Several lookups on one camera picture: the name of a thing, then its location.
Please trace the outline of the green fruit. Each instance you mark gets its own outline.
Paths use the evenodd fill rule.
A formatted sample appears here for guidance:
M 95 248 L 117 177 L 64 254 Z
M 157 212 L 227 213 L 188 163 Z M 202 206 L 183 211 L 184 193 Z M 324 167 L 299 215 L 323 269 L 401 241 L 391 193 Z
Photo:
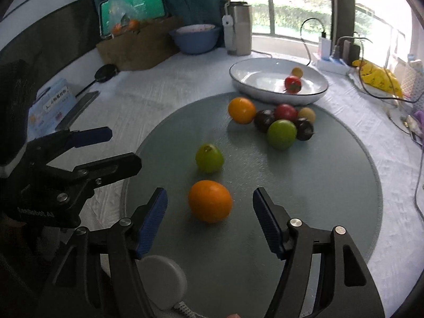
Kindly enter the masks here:
M 196 152 L 195 160 L 198 169 L 206 174 L 219 171 L 224 164 L 223 154 L 213 144 L 202 145 Z
M 273 122 L 267 131 L 268 144 L 284 151 L 289 149 L 296 140 L 297 129 L 293 122 L 288 120 L 277 120 Z

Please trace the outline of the orange fruit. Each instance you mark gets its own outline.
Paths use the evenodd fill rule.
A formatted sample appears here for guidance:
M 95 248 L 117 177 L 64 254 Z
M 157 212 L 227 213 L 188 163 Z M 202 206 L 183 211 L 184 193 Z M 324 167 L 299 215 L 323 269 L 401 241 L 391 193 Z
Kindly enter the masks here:
M 257 113 L 256 106 L 249 99 L 236 97 L 228 104 L 228 114 L 239 124 L 249 124 Z
M 198 220 L 210 224 L 219 223 L 229 216 L 233 199 L 222 184 L 212 180 L 201 180 L 190 188 L 188 205 Z

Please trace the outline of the dark plum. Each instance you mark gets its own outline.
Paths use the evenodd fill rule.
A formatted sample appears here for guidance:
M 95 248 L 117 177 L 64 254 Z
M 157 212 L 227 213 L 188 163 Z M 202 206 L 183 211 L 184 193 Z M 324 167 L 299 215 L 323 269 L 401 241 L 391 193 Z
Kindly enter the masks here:
M 306 118 L 299 118 L 294 121 L 294 125 L 297 129 L 296 138 L 300 141 L 307 141 L 314 135 L 313 124 Z
M 254 117 L 254 125 L 258 131 L 267 133 L 269 127 L 275 122 L 275 115 L 273 110 L 265 109 L 260 110 Z

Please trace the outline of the brown kiwi fruit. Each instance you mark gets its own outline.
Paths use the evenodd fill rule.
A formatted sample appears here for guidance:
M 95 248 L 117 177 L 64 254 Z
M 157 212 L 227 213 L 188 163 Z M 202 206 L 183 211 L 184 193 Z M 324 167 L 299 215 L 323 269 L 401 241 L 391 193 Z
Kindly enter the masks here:
M 303 107 L 298 110 L 298 118 L 305 118 L 310 123 L 315 123 L 316 121 L 316 113 L 312 108 Z

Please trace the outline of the red round fruit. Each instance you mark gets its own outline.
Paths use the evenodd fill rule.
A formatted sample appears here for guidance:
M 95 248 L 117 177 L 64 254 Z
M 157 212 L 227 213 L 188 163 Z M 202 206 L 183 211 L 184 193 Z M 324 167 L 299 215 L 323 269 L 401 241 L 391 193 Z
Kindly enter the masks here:
M 280 104 L 274 110 L 276 120 L 295 121 L 298 117 L 296 108 L 289 104 Z

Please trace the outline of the red tomato with stem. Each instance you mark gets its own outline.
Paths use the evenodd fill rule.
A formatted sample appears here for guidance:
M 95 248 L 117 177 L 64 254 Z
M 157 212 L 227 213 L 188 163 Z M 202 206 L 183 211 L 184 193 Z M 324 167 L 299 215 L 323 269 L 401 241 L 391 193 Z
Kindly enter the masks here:
M 301 79 L 297 76 L 287 76 L 284 85 L 288 93 L 298 93 L 302 89 Z

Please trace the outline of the small yellow fruit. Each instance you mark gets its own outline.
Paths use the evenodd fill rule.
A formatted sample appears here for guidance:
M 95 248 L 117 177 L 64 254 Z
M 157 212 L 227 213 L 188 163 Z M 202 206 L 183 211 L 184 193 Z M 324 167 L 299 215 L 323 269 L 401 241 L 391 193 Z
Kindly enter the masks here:
M 302 78 L 303 77 L 303 70 L 299 67 L 295 67 L 295 68 L 292 69 L 291 75 L 296 76 L 297 78 Z

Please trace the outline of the blue tissue box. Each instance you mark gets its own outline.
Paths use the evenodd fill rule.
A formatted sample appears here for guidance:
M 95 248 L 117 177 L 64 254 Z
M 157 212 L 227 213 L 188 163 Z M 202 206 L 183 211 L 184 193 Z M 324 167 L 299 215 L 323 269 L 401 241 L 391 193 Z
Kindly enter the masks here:
M 76 102 L 66 79 L 46 88 L 29 109 L 27 141 L 54 133 Z

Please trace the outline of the black round speaker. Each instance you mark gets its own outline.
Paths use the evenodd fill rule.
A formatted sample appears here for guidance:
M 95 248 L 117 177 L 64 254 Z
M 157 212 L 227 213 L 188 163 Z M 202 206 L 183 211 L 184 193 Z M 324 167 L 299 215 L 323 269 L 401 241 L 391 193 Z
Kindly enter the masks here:
M 101 66 L 94 75 L 94 80 L 83 88 L 79 93 L 76 94 L 76 98 L 86 92 L 95 83 L 105 83 L 111 78 L 114 78 L 119 74 L 119 69 L 114 64 L 105 64 Z

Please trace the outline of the round grey placemat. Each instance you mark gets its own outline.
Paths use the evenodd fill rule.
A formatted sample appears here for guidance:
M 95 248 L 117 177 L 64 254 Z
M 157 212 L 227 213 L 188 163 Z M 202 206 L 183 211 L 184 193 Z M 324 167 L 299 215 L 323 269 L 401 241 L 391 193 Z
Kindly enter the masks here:
M 263 317 L 284 264 L 270 251 L 255 214 L 255 189 L 264 188 L 289 216 L 312 228 L 345 227 L 369 258 L 382 224 L 382 188 L 365 145 L 330 112 L 315 107 L 312 138 L 280 151 L 253 123 L 231 119 L 232 99 L 225 93 L 198 100 L 156 126 L 138 149 L 142 169 L 125 184 L 122 205 L 131 215 L 156 188 L 165 189 L 168 205 L 150 252 L 185 272 L 186 305 L 206 317 Z M 229 216 L 213 224 L 199 221 L 188 205 L 190 188 L 207 177 L 195 160 L 203 144 L 223 154 L 223 167 L 208 178 L 233 199 Z

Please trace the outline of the plastic bag of oranges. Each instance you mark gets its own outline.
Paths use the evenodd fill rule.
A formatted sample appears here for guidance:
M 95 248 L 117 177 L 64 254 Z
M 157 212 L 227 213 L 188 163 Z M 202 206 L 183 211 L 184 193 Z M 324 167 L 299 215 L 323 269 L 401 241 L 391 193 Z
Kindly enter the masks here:
M 114 37 L 138 31 L 145 17 L 145 0 L 108 0 L 108 28 Z

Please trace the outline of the yellow plastic bag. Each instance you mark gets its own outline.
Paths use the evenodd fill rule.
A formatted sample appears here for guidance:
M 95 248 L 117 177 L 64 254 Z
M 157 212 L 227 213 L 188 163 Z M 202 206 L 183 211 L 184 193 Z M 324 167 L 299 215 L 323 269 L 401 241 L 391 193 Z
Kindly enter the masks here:
M 362 59 L 354 60 L 352 65 L 359 69 L 361 79 L 365 84 L 395 95 L 397 98 L 403 98 L 399 81 L 390 70 Z

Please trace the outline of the white woven basket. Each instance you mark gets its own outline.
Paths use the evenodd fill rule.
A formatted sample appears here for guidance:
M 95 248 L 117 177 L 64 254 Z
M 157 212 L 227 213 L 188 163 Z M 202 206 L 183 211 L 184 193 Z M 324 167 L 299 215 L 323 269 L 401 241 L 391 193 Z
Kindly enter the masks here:
M 413 103 L 414 110 L 423 110 L 423 61 L 413 60 L 405 66 L 401 83 L 405 98 Z

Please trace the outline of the black charger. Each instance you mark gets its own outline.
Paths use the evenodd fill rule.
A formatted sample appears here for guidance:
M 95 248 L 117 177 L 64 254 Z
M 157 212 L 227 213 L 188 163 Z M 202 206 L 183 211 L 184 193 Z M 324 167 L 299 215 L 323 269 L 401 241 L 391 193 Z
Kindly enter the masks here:
M 353 40 L 345 39 L 343 41 L 343 50 L 341 59 L 348 66 L 353 66 L 353 62 L 359 59 L 361 48 L 358 44 L 354 43 Z

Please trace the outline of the white charger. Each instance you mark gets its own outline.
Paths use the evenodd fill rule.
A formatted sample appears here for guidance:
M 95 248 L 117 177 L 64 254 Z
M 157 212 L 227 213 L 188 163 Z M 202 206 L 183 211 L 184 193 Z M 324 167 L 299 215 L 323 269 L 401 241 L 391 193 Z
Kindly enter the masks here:
M 331 40 L 326 36 L 326 32 L 321 32 L 318 43 L 318 54 L 322 60 L 330 60 Z

